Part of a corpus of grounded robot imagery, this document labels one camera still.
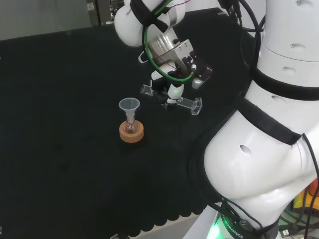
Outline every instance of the black fabric surface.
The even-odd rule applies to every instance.
[[[186,174],[188,150],[227,117],[250,81],[240,31],[219,12],[187,13],[175,28],[214,70],[200,90],[186,86],[184,97],[203,99],[198,116],[140,95],[153,70],[112,25],[0,43],[4,239],[136,236],[202,212],[207,204]],[[118,102],[126,97],[141,102],[145,137],[135,145],[119,138]]]

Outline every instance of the white label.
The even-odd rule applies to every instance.
[[[93,2],[88,3],[87,6],[88,6],[88,11],[94,10],[94,3]]]

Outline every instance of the green cable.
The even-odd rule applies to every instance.
[[[155,15],[160,14],[160,13],[164,10],[164,8],[165,8],[171,1],[173,1],[173,0],[167,0],[167,1],[163,4],[163,6],[161,6],[160,9],[158,9],[158,10],[155,12]]]
[[[187,81],[189,79],[191,79],[194,75],[194,73],[192,72],[187,78],[184,79],[179,79],[179,78],[175,78],[172,77],[168,74],[166,74],[164,71],[162,71],[160,69],[160,67],[158,67],[158,65],[155,63],[155,61],[153,60],[153,57],[151,55],[150,49],[149,49],[149,43],[148,43],[148,27],[145,28],[145,36],[144,36],[144,41],[145,41],[145,52],[148,56],[148,59],[150,60],[151,64],[155,67],[156,71],[162,73],[163,75],[165,75],[166,78],[173,80],[173,81]]]

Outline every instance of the white robot body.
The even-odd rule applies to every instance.
[[[319,87],[319,0],[267,0],[258,69],[288,84]],[[274,95],[254,81],[245,97],[297,133],[306,133],[319,158],[319,101]],[[264,227],[317,175],[301,138],[289,146],[263,133],[238,111],[212,139],[205,170],[214,188]],[[256,222],[234,206],[255,228]]]

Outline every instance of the black strap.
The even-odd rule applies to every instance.
[[[255,67],[251,68],[251,76],[258,86],[275,95],[299,101],[319,101],[319,87],[296,86],[277,81]]]
[[[165,32],[168,29],[168,25],[158,20],[154,13],[144,4],[143,0],[131,0],[130,7],[137,20],[143,26],[155,24],[161,32]]]
[[[238,98],[237,110],[252,125],[282,143],[293,145],[301,137],[300,134],[291,131],[243,97]]]

